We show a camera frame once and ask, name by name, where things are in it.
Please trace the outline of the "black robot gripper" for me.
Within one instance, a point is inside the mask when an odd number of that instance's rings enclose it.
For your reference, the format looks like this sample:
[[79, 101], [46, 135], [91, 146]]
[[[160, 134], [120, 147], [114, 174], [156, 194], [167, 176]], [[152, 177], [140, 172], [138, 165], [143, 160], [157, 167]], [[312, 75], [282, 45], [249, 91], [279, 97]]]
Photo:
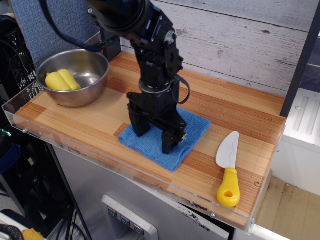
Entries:
[[177, 105], [186, 103], [188, 99], [178, 101], [179, 94], [180, 88], [172, 87], [160, 94], [129, 92], [126, 95], [129, 99], [129, 118], [135, 134], [142, 137], [150, 130], [150, 124], [163, 130], [164, 154], [169, 154], [187, 139], [187, 133], [184, 132], [187, 123], [178, 113]]

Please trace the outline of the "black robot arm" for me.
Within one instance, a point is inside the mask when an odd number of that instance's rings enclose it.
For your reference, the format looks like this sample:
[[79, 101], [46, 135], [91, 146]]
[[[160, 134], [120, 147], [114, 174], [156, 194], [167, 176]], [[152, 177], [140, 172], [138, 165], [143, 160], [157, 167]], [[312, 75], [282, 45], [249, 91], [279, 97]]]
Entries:
[[179, 76], [184, 59], [177, 48], [173, 23], [149, 0], [90, 0], [93, 20], [104, 30], [130, 41], [140, 67], [141, 93], [129, 92], [129, 118], [135, 134], [143, 136], [154, 125], [162, 130], [162, 152], [183, 142], [187, 123], [177, 111]]

